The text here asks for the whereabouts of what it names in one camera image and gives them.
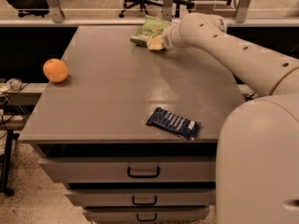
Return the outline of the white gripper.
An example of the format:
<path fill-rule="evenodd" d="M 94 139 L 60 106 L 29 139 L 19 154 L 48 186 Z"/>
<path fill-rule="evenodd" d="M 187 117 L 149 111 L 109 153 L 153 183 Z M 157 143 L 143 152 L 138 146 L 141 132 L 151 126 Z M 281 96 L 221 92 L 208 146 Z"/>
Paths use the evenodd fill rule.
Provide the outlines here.
<path fill-rule="evenodd" d="M 180 32 L 179 25 L 173 24 L 164 29 L 162 35 L 157 35 L 147 42 L 149 50 L 167 50 L 186 48 L 187 45 L 183 41 Z"/>

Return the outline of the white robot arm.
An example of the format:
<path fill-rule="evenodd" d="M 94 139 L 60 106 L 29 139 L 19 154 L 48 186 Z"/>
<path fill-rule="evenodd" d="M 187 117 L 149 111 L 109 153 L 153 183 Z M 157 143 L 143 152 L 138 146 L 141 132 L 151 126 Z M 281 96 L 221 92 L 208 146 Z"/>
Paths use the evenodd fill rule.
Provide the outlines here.
<path fill-rule="evenodd" d="M 151 50 L 197 48 L 246 86 L 216 155 L 217 224 L 299 224 L 299 60 L 229 35 L 224 19 L 191 13 Z"/>

